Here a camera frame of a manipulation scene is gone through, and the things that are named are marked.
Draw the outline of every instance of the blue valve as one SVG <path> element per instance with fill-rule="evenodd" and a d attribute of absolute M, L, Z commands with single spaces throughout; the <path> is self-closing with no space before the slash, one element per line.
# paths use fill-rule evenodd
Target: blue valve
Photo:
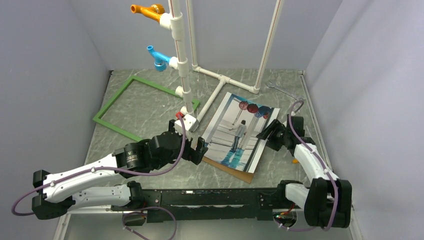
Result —
<path fill-rule="evenodd" d="M 155 51 L 152 45 L 147 47 L 147 51 L 154 58 L 154 67 L 157 71 L 162 72 L 167 69 L 167 64 L 170 64 L 171 58 L 163 53 Z"/>

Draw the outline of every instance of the red balloon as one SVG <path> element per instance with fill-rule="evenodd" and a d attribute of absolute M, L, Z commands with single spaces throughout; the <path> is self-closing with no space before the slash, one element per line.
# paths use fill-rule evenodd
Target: red balloon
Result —
<path fill-rule="evenodd" d="M 241 110 L 246 110 L 246 109 L 248 108 L 248 105 L 249 105 L 249 103 L 248 103 L 247 101 L 241 101 L 241 102 L 238 104 L 238 107 L 239 107 Z"/>
<path fill-rule="evenodd" d="M 251 114 L 255 114 L 258 110 L 259 107 L 256 104 L 251 103 L 247 106 L 247 111 Z"/>

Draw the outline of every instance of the picture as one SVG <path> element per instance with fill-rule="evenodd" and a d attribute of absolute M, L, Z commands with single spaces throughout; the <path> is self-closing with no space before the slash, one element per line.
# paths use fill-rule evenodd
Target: picture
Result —
<path fill-rule="evenodd" d="M 228 92 L 202 136 L 209 148 L 204 156 L 229 168 L 254 173 L 266 143 L 256 135 L 278 112 L 278 108 Z"/>

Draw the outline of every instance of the person in picture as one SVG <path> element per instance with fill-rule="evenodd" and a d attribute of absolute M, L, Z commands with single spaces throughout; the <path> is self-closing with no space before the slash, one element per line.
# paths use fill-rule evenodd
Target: person in picture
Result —
<path fill-rule="evenodd" d="M 232 143 L 231 151 L 235 152 L 237 149 L 237 146 L 239 145 L 240 138 L 242 138 L 243 135 L 246 134 L 246 131 L 248 129 L 246 127 L 246 121 L 241 120 L 241 123 L 231 128 L 230 131 L 232 131 L 233 129 L 235 129 L 235 134 L 234 134 L 234 142 Z"/>

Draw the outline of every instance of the tabletop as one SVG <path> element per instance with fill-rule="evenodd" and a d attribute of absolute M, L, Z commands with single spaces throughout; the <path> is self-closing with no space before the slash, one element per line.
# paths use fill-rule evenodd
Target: tabletop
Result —
<path fill-rule="evenodd" d="M 218 69 L 217 72 L 250 86 L 255 83 L 258 73 L 256 69 Z M 110 76 L 103 98 L 103 104 L 117 92 L 131 75 L 149 80 L 171 90 L 175 90 L 181 85 L 178 71 L 172 69 L 162 72 L 155 71 L 154 69 L 115 70 Z M 197 72 L 190 72 L 188 77 L 193 98 L 200 100 L 200 105 L 196 110 L 196 112 L 199 112 L 219 81 Z M 224 85 L 199 124 L 197 129 L 199 136 L 205 131 L 227 92 L 252 100 L 261 105 L 280 108 L 277 119 L 281 122 L 285 121 L 285 116 L 294 99 L 276 89 L 266 87 L 265 83 L 269 80 L 277 82 L 278 85 L 289 92 L 306 99 L 305 89 L 296 70 L 268 69 L 263 75 L 259 94 L 250 93 L 231 84 Z M 169 120 L 175 119 L 175 114 L 179 112 L 182 106 L 183 101 L 181 99 L 138 81 L 133 81 L 108 109 L 102 119 L 143 139 L 150 139 L 168 130 Z M 308 102 L 304 104 L 297 115 L 304 117 L 305 135 L 316 140 L 318 152 L 322 154 L 322 148 L 319 145 L 319 141 L 317 141 L 318 135 Z M 97 123 L 85 163 L 95 162 L 131 142 L 134 141 Z M 205 162 L 195 165 L 189 161 L 181 160 L 172 171 L 166 174 L 159 176 L 135 176 L 118 182 L 108 182 L 106 186 L 137 181 L 141 183 L 144 189 L 276 187 L 281 180 L 301 181 L 306 176 L 301 165 L 292 163 L 292 160 L 293 157 L 285 148 L 282 148 L 280 151 L 274 151 L 266 147 L 251 184 L 239 180 Z"/>

